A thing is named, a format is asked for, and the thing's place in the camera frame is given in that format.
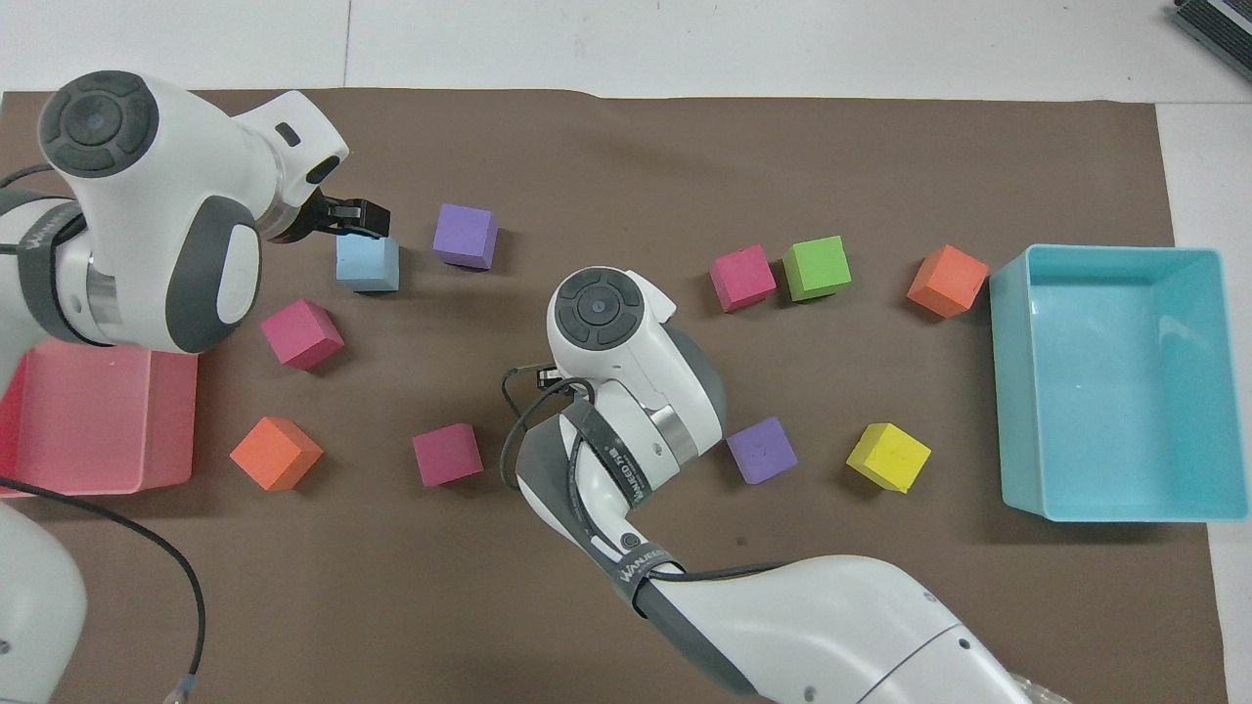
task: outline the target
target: magenta cube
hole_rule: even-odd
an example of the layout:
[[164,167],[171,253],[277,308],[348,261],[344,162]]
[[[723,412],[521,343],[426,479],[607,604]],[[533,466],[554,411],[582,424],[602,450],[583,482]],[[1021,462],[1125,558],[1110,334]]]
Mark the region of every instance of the magenta cube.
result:
[[800,463],[777,417],[736,432],[726,438],[726,445],[747,484],[761,484]]
[[491,210],[444,203],[434,225],[434,253],[448,264],[490,269],[498,232]]
[[343,338],[326,308],[305,298],[265,318],[260,331],[279,362],[305,372],[343,349]]
[[422,484],[438,486],[482,471],[473,426],[457,423],[413,438]]
[[777,288],[760,244],[717,257],[709,276],[721,309],[727,313],[760,303]]

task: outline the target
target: cube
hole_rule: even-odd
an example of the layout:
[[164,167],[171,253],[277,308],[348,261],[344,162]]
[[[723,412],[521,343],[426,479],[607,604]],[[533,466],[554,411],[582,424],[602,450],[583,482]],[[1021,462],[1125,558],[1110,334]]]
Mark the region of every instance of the cube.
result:
[[760,244],[717,257],[709,276],[726,313],[760,303],[777,288]]
[[841,237],[793,244],[782,257],[782,268],[786,269],[791,301],[830,296],[853,282]]
[[457,423],[413,438],[422,484],[438,486],[482,471],[473,426]]
[[305,298],[263,321],[260,329],[279,362],[305,372],[343,349],[326,308]]
[[921,268],[909,287],[909,301],[920,303],[944,318],[958,316],[974,304],[988,271],[987,264],[952,244],[944,244],[921,262]]
[[873,423],[848,457],[848,466],[891,491],[908,494],[930,448],[891,423]]
[[399,291],[399,244],[389,237],[334,238],[334,278],[358,293]]
[[322,457],[317,442],[287,418],[264,417],[230,452],[230,458],[265,491],[295,486]]
[[731,435],[726,445],[747,484],[761,484],[800,463],[777,417]]
[[444,203],[434,227],[434,253],[447,264],[490,269],[497,233],[491,210]]

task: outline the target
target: red plastic bin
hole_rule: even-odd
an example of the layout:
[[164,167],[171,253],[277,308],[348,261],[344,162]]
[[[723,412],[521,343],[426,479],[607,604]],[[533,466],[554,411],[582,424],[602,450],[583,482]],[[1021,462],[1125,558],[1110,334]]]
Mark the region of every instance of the red plastic bin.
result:
[[70,495],[185,482],[198,366],[138,347],[39,344],[0,401],[0,475]]

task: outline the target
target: brown mat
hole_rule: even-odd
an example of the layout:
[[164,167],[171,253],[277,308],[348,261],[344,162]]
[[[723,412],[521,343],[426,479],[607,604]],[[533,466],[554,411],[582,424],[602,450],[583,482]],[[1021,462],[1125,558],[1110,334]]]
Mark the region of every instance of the brown mat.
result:
[[[234,114],[270,95],[208,98]],[[731,699],[493,474],[511,421],[501,372],[547,358],[548,296],[601,263],[679,303],[676,323],[727,382],[731,431],[780,416],[801,460],[751,487],[722,445],[664,487],[637,521],[689,567],[871,555],[926,585],[1009,669],[1079,704],[1226,699],[1204,526],[1053,525],[1004,506],[985,291],[948,322],[904,299],[944,243],[993,271],[1034,242],[1171,244],[1152,106],[309,96],[353,148],[327,192],[393,210],[403,291],[341,287],[328,236],[267,246],[257,309],[203,360],[190,484],[104,501],[200,571],[197,701]],[[39,159],[44,98],[5,95],[0,170]],[[493,271],[436,259],[442,202],[495,210]],[[844,236],[849,289],[719,311],[715,257],[759,242],[780,259],[828,234]],[[300,296],[348,341],[313,375],[279,366],[259,329]],[[263,415],[327,451],[292,492],[267,495],[227,457]],[[462,421],[488,474],[423,489],[409,437]],[[844,466],[879,421],[934,450],[906,497]],[[19,506],[65,541],[91,599],[58,701],[159,701],[194,633],[177,569],[100,521]]]

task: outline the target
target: blue bin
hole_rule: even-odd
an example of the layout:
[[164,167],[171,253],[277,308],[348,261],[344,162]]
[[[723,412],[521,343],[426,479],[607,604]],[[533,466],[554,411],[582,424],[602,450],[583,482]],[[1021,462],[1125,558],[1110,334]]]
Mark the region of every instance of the blue bin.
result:
[[1216,252],[1035,244],[990,291],[1005,504],[1053,521],[1247,517]]

